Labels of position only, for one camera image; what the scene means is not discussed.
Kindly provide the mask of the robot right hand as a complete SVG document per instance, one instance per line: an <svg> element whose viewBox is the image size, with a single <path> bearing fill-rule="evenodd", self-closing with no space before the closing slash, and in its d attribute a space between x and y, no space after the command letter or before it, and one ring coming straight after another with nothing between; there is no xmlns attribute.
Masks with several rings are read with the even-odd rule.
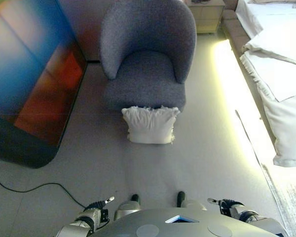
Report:
<svg viewBox="0 0 296 237"><path fill-rule="evenodd" d="M211 204L216 204L220 207L220 213L229 217L232 217L231 215L231 209L232 207L236 207L237 205L244 206L243 203L234 201L232 199L213 199L213 198L207 198L207 201Z"/></svg>

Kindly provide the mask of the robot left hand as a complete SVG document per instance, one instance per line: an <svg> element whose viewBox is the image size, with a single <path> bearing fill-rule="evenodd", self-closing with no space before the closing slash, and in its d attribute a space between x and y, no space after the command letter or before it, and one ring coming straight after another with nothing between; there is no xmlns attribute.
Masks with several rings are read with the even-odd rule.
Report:
<svg viewBox="0 0 296 237"><path fill-rule="evenodd" d="M105 200L101 200L101 201L96 201L96 202L93 202L91 204L89 204L85 209L84 211L87 211L89 209L103 209L108 203L114 201L115 197L112 196L108 199L105 199Z"/></svg>

